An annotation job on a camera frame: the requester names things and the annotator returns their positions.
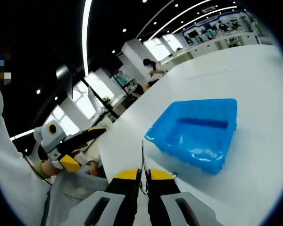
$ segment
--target potted plant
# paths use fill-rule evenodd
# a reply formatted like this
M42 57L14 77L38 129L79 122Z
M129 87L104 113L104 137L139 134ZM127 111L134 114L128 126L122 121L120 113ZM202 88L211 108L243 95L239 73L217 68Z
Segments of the potted plant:
M107 97L107 96L103 98L103 101L104 101L107 105L111 104L111 99L110 99L109 97Z
M180 50L182 50L183 48L180 48L180 47L178 47L177 49L176 49L176 52L179 52Z

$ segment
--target white pillar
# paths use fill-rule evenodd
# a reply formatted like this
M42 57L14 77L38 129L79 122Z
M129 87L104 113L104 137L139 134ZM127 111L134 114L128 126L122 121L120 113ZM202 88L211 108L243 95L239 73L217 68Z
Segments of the white pillar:
M169 43L163 37L159 38L159 40L167 48L167 50L169 50L170 53L175 53L175 51L172 49L172 47L169 45Z
M188 42L184 38L181 33L174 34L175 38L179 41L179 43L183 46L183 48L187 48L189 46Z
M132 62L132 64L138 69L138 71L143 75L146 81L150 80L149 68L143 65L144 59L150 59L156 62L155 57L150 53L150 51L137 39L132 39L127 41L123 47L122 52L126 57Z
M69 97L60 104L61 109L74 122L80 131L86 129L86 125L90 124L90 120L80 111L80 109L72 102Z
M102 68L98 69L94 74L102 80L102 82L108 87L109 90L114 94L114 97L118 97L124 94L124 91L120 86L117 84L114 78L109 78L110 75L105 72Z
M147 82L145 77L134 66L134 64L132 64L125 54L119 55L118 58L123 63L123 66L120 68L121 71L124 71L131 79L136 79L136 81L141 85Z

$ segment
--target window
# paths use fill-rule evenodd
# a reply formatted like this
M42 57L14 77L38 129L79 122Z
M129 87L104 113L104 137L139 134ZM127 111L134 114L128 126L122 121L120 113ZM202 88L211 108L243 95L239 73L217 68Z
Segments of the window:
M60 106L55 107L44 124L49 123L51 120L56 120L61 125L67 136L76 134L80 131L74 122L71 121L67 115L65 115L65 112L60 108Z
M60 125L65 131L66 136L76 134L80 131L79 128L74 124L73 121L71 121L71 119L67 115L65 115L61 119Z
M167 41L172 50L176 51L178 48L183 48L183 46L180 44L180 42L176 39L174 35L167 34L164 35L163 38Z
M153 54L157 61L160 61L171 54L158 38L145 41L143 44L147 47L150 53Z
M75 104L88 119L90 119L96 113L87 96L87 93L84 93L83 97L80 98Z
M112 99L114 97L111 90L94 73L90 73L87 77L85 77L85 80L101 98L109 97ZM92 105L88 98L88 87L82 81L78 82L74 86L72 101L88 119L95 115L97 106ZM102 106L97 99L93 103L98 103Z
M109 97L112 99L114 97L111 90L94 73L90 73L85 80L101 98Z

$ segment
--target blue tray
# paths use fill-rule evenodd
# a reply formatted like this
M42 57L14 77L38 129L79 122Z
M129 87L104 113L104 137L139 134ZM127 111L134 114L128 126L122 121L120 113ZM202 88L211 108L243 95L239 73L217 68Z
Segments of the blue tray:
M236 130L236 118L235 99L174 102L148 130L145 138L162 152L217 174Z

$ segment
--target white counter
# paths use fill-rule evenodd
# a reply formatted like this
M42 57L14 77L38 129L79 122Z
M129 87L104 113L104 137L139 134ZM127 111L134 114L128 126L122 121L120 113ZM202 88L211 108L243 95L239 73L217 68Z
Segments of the white counter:
M207 174L145 141L147 166L176 171L181 191L210 206L225 226L259 225L283 191L283 58L275 46L224 49L176 66L98 139L106 175L111 181L140 167L143 136L172 102L211 98L238 101L222 171Z
M222 36L216 37L213 40L209 40L204 43L188 47L178 53L175 53L170 58L162 61L161 64L168 70L170 70L174 66L189 59L193 59L204 54L228 48L226 40L229 40L230 38L234 37L239 39L241 45L259 44L253 32L237 31L225 33Z

